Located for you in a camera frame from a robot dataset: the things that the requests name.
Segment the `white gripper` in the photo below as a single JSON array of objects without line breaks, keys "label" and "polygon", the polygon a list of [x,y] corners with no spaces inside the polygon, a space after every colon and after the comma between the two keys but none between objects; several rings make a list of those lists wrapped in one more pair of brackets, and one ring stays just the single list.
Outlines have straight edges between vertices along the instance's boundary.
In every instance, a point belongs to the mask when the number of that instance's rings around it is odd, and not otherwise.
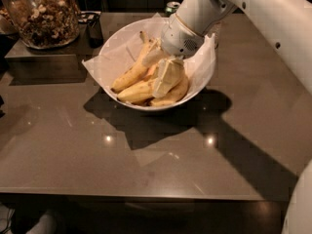
[{"label": "white gripper", "polygon": [[194,19],[174,13],[169,16],[168,23],[163,27],[161,39],[151,40],[141,63],[144,66],[151,66],[160,60],[153,88],[155,98],[164,97],[184,75],[184,62],[181,58],[165,57],[168,54],[190,57],[203,45],[204,34],[196,26]]}]

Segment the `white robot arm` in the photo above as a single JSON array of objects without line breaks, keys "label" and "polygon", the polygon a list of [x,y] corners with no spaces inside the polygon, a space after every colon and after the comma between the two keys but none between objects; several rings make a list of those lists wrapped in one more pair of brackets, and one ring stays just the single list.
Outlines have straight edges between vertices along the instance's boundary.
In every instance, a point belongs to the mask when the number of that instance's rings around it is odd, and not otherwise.
[{"label": "white robot arm", "polygon": [[173,55],[195,54],[203,45],[200,36],[235,7],[312,95],[312,7],[306,0],[183,0],[163,28],[162,48]]}]

